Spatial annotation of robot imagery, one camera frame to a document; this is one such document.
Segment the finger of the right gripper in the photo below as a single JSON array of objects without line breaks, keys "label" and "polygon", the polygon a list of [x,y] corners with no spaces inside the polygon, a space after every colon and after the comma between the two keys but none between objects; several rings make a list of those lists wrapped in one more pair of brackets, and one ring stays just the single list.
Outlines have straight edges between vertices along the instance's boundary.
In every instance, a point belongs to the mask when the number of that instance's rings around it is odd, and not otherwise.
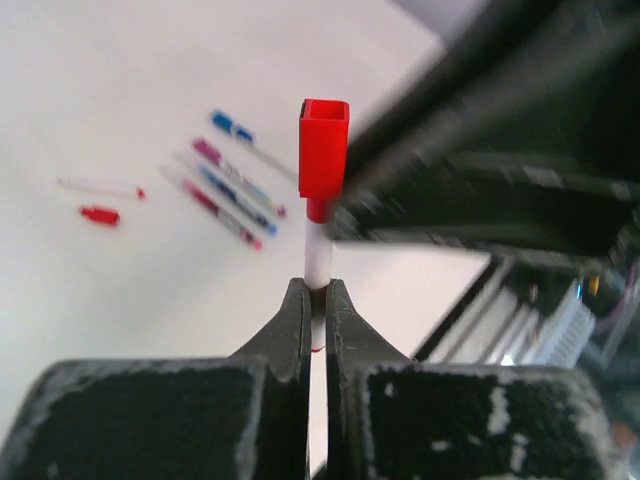
[{"label": "finger of the right gripper", "polygon": [[346,191],[443,165],[512,184],[639,193],[635,1],[491,1],[351,143]]},{"label": "finger of the right gripper", "polygon": [[433,244],[521,260],[619,260],[639,249],[639,147],[575,157],[395,146],[349,171],[337,241]]}]

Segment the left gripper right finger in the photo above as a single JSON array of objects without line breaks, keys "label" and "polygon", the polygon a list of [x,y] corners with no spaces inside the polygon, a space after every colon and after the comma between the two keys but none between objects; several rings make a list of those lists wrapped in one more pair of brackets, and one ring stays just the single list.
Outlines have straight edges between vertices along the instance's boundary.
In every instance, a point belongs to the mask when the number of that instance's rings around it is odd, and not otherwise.
[{"label": "left gripper right finger", "polygon": [[554,367],[414,362],[326,291],[330,479],[625,479],[600,395]]}]

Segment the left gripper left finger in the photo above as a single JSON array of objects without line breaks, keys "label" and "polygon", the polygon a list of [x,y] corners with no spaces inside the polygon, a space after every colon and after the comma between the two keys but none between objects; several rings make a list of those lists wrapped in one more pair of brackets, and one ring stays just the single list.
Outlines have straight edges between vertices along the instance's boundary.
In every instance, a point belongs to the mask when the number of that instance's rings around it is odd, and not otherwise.
[{"label": "left gripper left finger", "polygon": [[305,479],[310,293],[225,358],[49,366],[1,449],[5,479]]}]

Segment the thin white red pen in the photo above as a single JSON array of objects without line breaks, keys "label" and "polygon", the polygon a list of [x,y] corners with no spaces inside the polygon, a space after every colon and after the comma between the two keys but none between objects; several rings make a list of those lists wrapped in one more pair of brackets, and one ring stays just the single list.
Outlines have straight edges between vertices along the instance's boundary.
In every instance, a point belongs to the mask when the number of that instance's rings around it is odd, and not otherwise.
[{"label": "thin white red pen", "polygon": [[327,387],[325,355],[325,292],[330,281],[333,246],[320,224],[307,221],[304,280],[310,289],[311,380],[309,410],[309,463],[315,473],[327,454]]}]

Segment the white pen blue print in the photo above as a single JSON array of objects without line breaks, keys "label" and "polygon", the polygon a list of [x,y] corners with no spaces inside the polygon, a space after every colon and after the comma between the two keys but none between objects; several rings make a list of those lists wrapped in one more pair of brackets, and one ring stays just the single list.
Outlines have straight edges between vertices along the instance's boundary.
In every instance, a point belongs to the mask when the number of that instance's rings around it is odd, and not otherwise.
[{"label": "white pen blue print", "polygon": [[254,223],[267,231],[270,235],[277,233],[277,226],[269,220],[257,207],[244,198],[236,188],[232,187],[220,175],[214,173],[204,163],[185,154],[177,154],[175,158],[186,167],[199,174],[213,188],[215,188],[228,201],[234,204],[242,213],[248,216]]}]

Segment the small red pen cap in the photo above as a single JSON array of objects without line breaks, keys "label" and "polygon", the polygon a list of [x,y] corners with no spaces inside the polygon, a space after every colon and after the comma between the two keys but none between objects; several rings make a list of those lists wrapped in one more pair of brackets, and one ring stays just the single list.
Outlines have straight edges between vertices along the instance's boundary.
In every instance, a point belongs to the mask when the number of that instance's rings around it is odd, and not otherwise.
[{"label": "small red pen cap", "polygon": [[347,159],[350,106],[305,99],[299,118],[299,194],[307,219],[327,222],[329,207],[342,193]]}]

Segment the pink white pen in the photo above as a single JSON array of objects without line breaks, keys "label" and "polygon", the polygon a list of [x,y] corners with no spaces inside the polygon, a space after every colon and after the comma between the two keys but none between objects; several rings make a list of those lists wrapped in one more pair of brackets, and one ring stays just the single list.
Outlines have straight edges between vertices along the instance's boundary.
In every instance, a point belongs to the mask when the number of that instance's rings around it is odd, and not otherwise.
[{"label": "pink white pen", "polygon": [[255,182],[241,173],[232,163],[223,157],[221,152],[204,138],[196,138],[191,141],[193,149],[221,170],[233,183],[240,187],[252,200],[275,214],[279,218],[285,218],[287,209],[281,203],[273,200]]}]

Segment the white marker blue end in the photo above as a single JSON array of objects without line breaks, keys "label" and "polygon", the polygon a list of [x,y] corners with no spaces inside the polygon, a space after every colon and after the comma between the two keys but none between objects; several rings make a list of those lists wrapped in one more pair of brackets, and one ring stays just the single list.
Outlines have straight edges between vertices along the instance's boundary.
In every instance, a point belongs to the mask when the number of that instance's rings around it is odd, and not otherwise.
[{"label": "white marker blue end", "polygon": [[257,146],[255,143],[254,133],[247,127],[238,123],[229,114],[219,109],[215,109],[211,113],[210,119],[212,124],[218,130],[224,132],[236,142],[243,145],[245,148],[251,151],[254,156],[257,157],[262,163],[271,167],[292,183],[297,183],[298,173],[287,167],[283,162],[279,161],[271,154],[261,149],[259,146]]}]

